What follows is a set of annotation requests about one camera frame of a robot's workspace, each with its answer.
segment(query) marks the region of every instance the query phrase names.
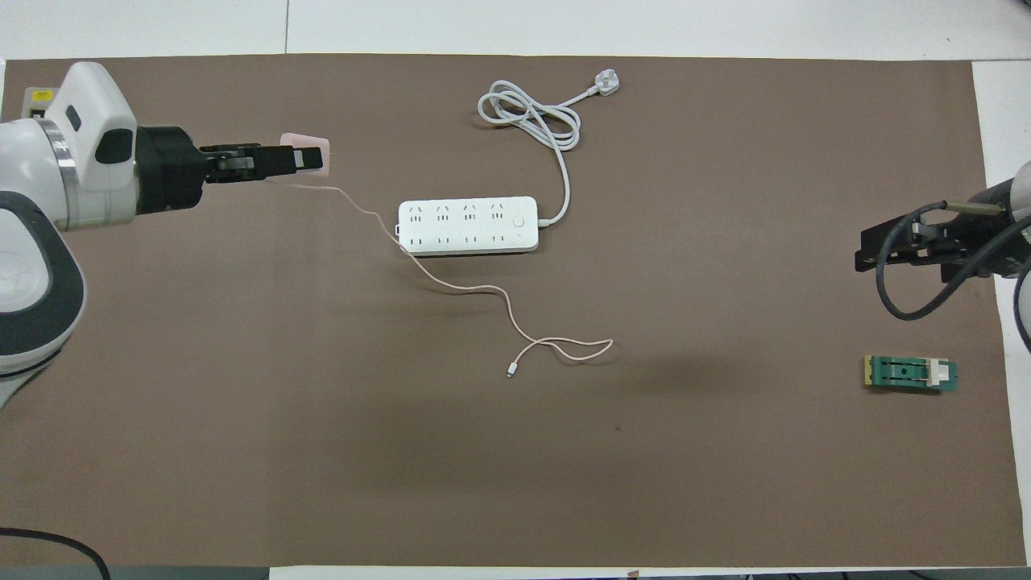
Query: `power strip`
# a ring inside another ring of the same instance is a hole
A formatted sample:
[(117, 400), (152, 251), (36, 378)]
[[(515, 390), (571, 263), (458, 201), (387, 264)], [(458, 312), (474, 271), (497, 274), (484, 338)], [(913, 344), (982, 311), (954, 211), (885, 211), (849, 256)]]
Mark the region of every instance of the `power strip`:
[(397, 210), (398, 241), (412, 255), (518, 253), (537, 247), (537, 200), (417, 199)]

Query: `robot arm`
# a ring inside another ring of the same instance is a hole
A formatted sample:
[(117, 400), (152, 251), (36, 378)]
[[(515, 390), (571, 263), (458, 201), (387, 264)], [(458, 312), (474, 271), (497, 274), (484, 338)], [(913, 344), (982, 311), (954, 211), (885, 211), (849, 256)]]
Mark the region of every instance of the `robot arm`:
[[(969, 202), (940, 202), (925, 209), (946, 209), (960, 214), (949, 221), (927, 224), (918, 210), (866, 229), (856, 251), (856, 271), (876, 268), (882, 302), (894, 316), (916, 320), (943, 303), (964, 279), (993, 273), (1018, 277), (1013, 314), (1025, 346), (1031, 351), (1031, 162), (1017, 175), (973, 196)], [(902, 313), (892, 304), (884, 286), (886, 264), (936, 264), (941, 269), (942, 292), (923, 309)]]
[(318, 147), (197, 148), (178, 127), (139, 127), (103, 66), (72, 65), (41, 118), (0, 124), (0, 407), (82, 316), (86, 282), (60, 231), (193, 207), (204, 182), (322, 166)]

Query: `charging cable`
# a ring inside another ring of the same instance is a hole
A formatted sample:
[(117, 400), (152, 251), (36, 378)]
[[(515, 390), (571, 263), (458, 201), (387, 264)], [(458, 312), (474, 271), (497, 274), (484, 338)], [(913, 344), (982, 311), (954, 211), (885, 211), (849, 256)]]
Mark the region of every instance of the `charging cable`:
[[(576, 339), (569, 339), (569, 338), (566, 338), (566, 337), (547, 337), (547, 338), (544, 338), (544, 339), (534, 339), (533, 337), (527, 335), (526, 332), (523, 331), (523, 328), (521, 328), (519, 326), (519, 322), (516, 321), (516, 314), (512, 312), (512, 301), (511, 301), (511, 298), (508, 297), (508, 293), (506, 292), (506, 289), (504, 287), (502, 287), (500, 285), (495, 285), (493, 283), (480, 283), (480, 284), (477, 284), (477, 285), (459, 285), (457, 283), (452, 283), (450, 281), (444, 281), (443, 279), (440, 279), (436, 275), (433, 275), (432, 273), (430, 273), (430, 270), (426, 269), (426, 266), (424, 266), (423, 263), (419, 261), (419, 259), (417, 259), (407, 249), (405, 249), (404, 245), (396, 237), (394, 237), (394, 234), (392, 234), (389, 229), (387, 229), (387, 224), (384, 223), (384, 219), (379, 215), (379, 213), (377, 213), (375, 211), (371, 211), (371, 210), (366, 209), (366, 208), (362, 207), (361, 205), (359, 205), (351, 197), (351, 195), (347, 194), (347, 192), (343, 191), (342, 189), (340, 189), (338, 186), (333, 186), (333, 185), (309, 185), (309, 184), (303, 184), (303, 183), (289, 183), (289, 182), (282, 182), (282, 181), (279, 181), (279, 183), (284, 184), (284, 185), (287, 185), (287, 186), (293, 186), (293, 187), (298, 187), (298, 189), (335, 191), (335, 192), (343, 195), (343, 197), (348, 202), (351, 202), (351, 204), (354, 205), (356, 209), (358, 209), (362, 213), (365, 213), (366, 215), (372, 215), (373, 217), (375, 217), (376, 221), (379, 223), (379, 228), (384, 231), (385, 234), (387, 234), (387, 237), (389, 237), (391, 241), (393, 241), (394, 243), (396, 243), (397, 246), (401, 248), (401, 252), (404, 253), (405, 255), (407, 255), (408, 258), (410, 258), (411, 261), (414, 262), (415, 266), (418, 266), (419, 269), (421, 269), (423, 271), (423, 273), (425, 273), (427, 275), (427, 277), (429, 277), (433, 281), (436, 281), (437, 283), (443, 285), (444, 287), (448, 287), (451, 289), (458, 289), (459, 293), (462, 293), (464, 295), (469, 295), (469, 294), (472, 294), (472, 293), (488, 292), (488, 293), (493, 293), (495, 295), (499, 295), (502, 299), (504, 299), (504, 301), (505, 301), (505, 307), (508, 310), (508, 320), (511, 321), (512, 328), (516, 329), (516, 332), (519, 333), (520, 336), (522, 336), (524, 339), (526, 339), (527, 341), (530, 342), (529, 345), (527, 345), (522, 351), (520, 351), (520, 353), (512, 361), (511, 365), (508, 366), (508, 371), (505, 374), (509, 378), (511, 378), (511, 376), (516, 374), (516, 370), (519, 369), (519, 362), (520, 362), (520, 360), (523, 359), (523, 355), (525, 355), (527, 353), (527, 351), (529, 351), (530, 349), (532, 349), (533, 347), (535, 347), (537, 345), (543, 345), (545, 347), (552, 347), (553, 349), (555, 349), (555, 351), (557, 353), (559, 353), (560, 356), (562, 356), (563, 359), (565, 359), (567, 361), (575, 362), (575, 363), (583, 363), (583, 362), (591, 361), (593, 359), (597, 359), (597, 357), (601, 356), (602, 354), (605, 353), (605, 351), (607, 351), (608, 349), (612, 348), (612, 345), (616, 343), (612, 339), (603, 339), (601, 341), (578, 341)], [(571, 345), (579, 345), (581, 347), (599, 347), (599, 348), (598, 348), (598, 350), (594, 351), (593, 353), (590, 353), (590, 354), (587, 354), (587, 355), (584, 355), (584, 356), (576, 356), (576, 355), (572, 355), (572, 354), (569, 354), (568, 352), (566, 352), (566, 350), (563, 349), (559, 345), (559, 343), (565, 343), (565, 344), (571, 344)]]
[[(611, 95), (619, 88), (620, 77), (616, 75), (614, 70), (607, 68), (594, 77), (594, 87), (560, 104), (550, 105), (537, 102), (526, 91), (508, 80), (495, 80), (491, 84), (491, 90), (479, 97), (476, 109), (484, 121), (492, 125), (519, 127), (540, 143), (555, 150), (555, 157), (559, 160), (559, 169), (562, 170), (565, 198), (559, 212), (550, 219), (537, 219), (537, 227), (546, 228), (555, 225), (569, 208), (569, 171), (566, 169), (566, 160), (562, 153), (576, 146), (576, 143), (579, 142), (580, 129), (579, 114), (572, 109), (572, 105), (592, 95)], [(486, 110), (486, 104), (491, 105), (493, 116)], [(568, 127), (568, 130), (552, 129), (545, 118), (548, 116)]]

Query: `brown table surface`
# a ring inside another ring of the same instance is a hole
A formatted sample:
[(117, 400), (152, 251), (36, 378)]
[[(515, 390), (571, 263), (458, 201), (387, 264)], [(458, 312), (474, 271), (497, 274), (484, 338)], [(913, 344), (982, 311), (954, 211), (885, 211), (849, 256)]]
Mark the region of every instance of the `brown table surface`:
[[(859, 232), (984, 187), (968, 63), (256, 56), (102, 61), (142, 125), (197, 144), (324, 135), (329, 183), (405, 199), (562, 196), (554, 155), (475, 113), (508, 78), (576, 105), (572, 204), (526, 254), (427, 260), (329, 192), (208, 185), (66, 237), (89, 283), (65, 352), (0, 413), (0, 521), (111, 564), (1024, 565), (991, 280), (920, 322), (853, 271)], [(7, 65), (3, 118), (69, 61)], [(904, 306), (940, 285), (895, 268)], [(959, 364), (954, 394), (862, 357)], [(0, 564), (78, 561), (26, 541)]]

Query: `power plug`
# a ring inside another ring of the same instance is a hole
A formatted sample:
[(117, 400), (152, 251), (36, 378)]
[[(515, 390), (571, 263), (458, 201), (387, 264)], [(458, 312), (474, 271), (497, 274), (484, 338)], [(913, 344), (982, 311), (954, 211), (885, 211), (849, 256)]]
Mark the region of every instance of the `power plug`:
[(598, 88), (598, 94), (607, 97), (620, 88), (620, 77), (611, 68), (606, 68), (594, 77), (594, 86)]

